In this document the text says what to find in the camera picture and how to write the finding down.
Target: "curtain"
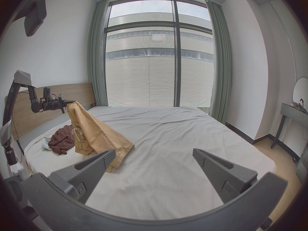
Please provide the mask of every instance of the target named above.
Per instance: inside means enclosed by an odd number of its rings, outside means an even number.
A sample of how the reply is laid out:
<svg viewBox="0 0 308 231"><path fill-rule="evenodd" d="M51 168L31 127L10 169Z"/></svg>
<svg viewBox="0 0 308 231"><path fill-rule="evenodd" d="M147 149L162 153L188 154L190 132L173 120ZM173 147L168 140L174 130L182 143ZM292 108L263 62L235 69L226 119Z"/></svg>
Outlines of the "curtain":
<svg viewBox="0 0 308 231"><path fill-rule="evenodd" d="M97 106L108 106L103 62L104 25L105 20L108 20L106 17L108 5L109 0L96 3L88 40L88 80L93 85Z"/></svg>
<svg viewBox="0 0 308 231"><path fill-rule="evenodd" d="M231 91L230 36L221 6L206 2L214 38L214 84L209 115L222 124L226 123Z"/></svg>

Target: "cloud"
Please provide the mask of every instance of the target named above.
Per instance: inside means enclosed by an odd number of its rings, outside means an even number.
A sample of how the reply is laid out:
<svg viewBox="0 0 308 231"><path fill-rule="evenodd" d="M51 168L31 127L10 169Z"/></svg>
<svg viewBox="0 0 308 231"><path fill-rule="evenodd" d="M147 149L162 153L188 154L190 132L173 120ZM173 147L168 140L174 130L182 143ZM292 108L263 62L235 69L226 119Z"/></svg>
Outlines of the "cloud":
<svg viewBox="0 0 308 231"><path fill-rule="evenodd" d="M177 2L180 14L192 15L210 21L209 12L206 8L186 2ZM125 2L113 5L110 18L126 14L145 13L145 12L164 12L172 13L172 4L169 0L143 0Z"/></svg>

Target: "headboard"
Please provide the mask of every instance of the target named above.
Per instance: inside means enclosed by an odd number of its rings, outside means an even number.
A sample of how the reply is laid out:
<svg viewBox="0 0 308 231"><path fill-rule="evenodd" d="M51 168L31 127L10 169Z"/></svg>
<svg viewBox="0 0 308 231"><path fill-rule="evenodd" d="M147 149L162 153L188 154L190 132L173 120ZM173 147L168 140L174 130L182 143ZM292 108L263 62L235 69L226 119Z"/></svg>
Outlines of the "headboard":
<svg viewBox="0 0 308 231"><path fill-rule="evenodd" d="M64 99L75 100L82 106L90 104L91 106L94 106L93 104L95 103L95 97L92 83L66 84L50 87L52 88L52 93L56 94L57 97L60 93L62 93ZM44 87L36 88L38 100L43 97L43 88ZM29 95L19 92L13 110L12 135L14 140L17 140L17 134L18 137L21 137L32 129L60 115L62 115L61 110L49 110L41 113L33 113L31 110Z"/></svg>

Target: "large window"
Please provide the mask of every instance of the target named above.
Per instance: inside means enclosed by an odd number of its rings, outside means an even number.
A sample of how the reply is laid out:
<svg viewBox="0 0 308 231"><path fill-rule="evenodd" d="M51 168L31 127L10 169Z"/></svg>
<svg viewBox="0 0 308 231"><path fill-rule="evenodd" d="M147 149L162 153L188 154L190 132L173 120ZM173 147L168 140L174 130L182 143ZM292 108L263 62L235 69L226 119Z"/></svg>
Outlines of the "large window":
<svg viewBox="0 0 308 231"><path fill-rule="evenodd" d="M119 3L112 5L105 31L109 106L209 109L214 43L205 6L176 0Z"/></svg>

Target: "white bed sheet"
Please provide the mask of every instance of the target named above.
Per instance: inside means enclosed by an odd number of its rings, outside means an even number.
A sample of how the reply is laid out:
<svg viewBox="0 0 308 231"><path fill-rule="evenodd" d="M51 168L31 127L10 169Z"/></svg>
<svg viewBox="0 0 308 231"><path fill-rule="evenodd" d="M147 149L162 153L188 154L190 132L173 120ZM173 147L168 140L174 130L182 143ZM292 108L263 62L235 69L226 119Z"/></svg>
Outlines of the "white bed sheet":
<svg viewBox="0 0 308 231"><path fill-rule="evenodd" d="M94 107L89 112L135 144L119 169L104 174L86 203L108 214L164 220L222 205L193 158L193 148L256 170L258 178L276 172L271 159L198 108ZM75 148L57 155L41 147L45 135L70 124L51 129L25 148L32 173L49 176L87 158Z"/></svg>

